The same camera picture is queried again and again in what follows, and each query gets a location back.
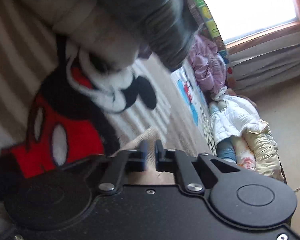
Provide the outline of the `Mickey Mouse bed blanket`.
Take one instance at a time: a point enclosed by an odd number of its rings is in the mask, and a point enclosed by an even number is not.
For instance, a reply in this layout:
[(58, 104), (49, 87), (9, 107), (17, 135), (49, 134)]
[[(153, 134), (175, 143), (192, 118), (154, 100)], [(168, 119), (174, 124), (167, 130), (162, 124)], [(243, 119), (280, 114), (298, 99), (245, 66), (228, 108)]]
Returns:
[(207, 114), (196, 125), (175, 82), (190, 67), (186, 59), (169, 71), (111, 15), (139, 44), (135, 61), (119, 69), (54, 32), (21, 0), (0, 0), (1, 189), (91, 155), (109, 157), (150, 127), (168, 148), (215, 154)]

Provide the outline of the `window with wooden frame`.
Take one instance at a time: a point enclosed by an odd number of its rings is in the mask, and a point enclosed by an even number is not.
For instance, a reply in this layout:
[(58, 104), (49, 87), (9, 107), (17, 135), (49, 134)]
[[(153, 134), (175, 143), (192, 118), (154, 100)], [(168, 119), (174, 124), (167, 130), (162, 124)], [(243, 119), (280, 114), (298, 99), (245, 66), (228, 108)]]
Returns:
[(204, 0), (231, 54), (300, 32), (300, 0)]

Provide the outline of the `folded denim garment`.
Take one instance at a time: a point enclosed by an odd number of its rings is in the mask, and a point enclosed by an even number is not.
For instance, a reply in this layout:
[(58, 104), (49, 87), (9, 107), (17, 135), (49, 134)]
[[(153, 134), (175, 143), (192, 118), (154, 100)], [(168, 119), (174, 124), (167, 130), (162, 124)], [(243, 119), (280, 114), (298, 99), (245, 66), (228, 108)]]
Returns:
[(198, 30), (188, 0), (98, 0), (149, 46), (171, 72), (187, 58)]

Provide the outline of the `white quilted duvet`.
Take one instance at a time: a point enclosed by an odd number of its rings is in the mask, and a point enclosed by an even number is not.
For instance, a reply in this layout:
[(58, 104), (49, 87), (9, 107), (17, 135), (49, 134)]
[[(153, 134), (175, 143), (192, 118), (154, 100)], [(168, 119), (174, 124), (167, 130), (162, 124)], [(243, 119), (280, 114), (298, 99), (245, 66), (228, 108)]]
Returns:
[(260, 132), (262, 124), (256, 108), (247, 99), (223, 94), (209, 103), (212, 135), (215, 144), (245, 131)]

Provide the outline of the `colourful alphabet play mat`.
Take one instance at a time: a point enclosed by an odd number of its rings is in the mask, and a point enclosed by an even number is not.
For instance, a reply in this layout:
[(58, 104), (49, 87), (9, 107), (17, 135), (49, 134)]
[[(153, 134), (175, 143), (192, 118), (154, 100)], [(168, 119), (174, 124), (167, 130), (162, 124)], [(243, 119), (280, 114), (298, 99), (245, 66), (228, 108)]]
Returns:
[(207, 3), (204, 0), (190, 0), (190, 4), (199, 20), (199, 25), (201, 25), (200, 32), (217, 45), (218, 53), (226, 66), (226, 77), (232, 76), (233, 69), (228, 51)]

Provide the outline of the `grey curtain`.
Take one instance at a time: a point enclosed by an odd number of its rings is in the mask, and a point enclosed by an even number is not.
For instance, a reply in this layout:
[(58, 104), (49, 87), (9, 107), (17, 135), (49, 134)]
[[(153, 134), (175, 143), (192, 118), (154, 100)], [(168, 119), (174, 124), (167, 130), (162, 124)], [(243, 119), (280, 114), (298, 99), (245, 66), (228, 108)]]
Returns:
[(256, 93), (300, 76), (300, 31), (229, 56), (228, 86), (237, 93)]

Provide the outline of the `purple crumpled duvet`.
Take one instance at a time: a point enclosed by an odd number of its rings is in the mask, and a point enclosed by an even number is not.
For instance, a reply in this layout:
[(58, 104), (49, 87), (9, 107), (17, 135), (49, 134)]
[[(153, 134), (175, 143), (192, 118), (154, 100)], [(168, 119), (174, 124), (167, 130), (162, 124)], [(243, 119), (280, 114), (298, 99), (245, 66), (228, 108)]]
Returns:
[(202, 35), (196, 35), (188, 61), (200, 89), (218, 94), (225, 85), (226, 65), (217, 45)]

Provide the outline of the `cream yellow blanket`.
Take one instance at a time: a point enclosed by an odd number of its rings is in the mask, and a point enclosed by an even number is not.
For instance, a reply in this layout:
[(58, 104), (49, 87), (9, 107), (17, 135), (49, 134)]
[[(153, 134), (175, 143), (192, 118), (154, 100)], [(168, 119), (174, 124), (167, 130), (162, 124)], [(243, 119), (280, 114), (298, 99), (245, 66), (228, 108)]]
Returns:
[(264, 126), (262, 130), (253, 131), (246, 129), (242, 133), (243, 138), (255, 156), (255, 171), (261, 175), (284, 181), (285, 178), (277, 152), (277, 142), (272, 136), (269, 124), (261, 119), (260, 122)]

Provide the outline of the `pink red folded quilt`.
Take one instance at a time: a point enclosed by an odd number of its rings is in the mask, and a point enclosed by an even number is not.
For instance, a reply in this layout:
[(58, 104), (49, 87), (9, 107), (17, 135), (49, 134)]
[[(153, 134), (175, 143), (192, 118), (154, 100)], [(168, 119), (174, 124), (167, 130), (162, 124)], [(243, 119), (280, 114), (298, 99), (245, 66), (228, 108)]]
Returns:
[(252, 150), (242, 137), (231, 136), (219, 142), (216, 148), (217, 157), (254, 171), (256, 160)]

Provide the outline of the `beige pink sweater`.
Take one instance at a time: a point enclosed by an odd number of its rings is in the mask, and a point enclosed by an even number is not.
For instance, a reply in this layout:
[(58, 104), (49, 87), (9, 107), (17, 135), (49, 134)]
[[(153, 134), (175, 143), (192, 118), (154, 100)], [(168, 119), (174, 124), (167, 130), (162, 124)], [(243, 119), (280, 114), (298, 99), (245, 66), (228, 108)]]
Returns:
[(130, 185), (174, 185), (174, 175), (170, 172), (157, 172), (155, 168), (155, 142), (161, 140), (158, 130), (150, 127), (132, 141), (123, 145), (111, 155), (114, 157), (122, 150), (138, 150), (142, 141), (146, 142), (145, 171), (129, 172), (126, 176), (126, 184)]

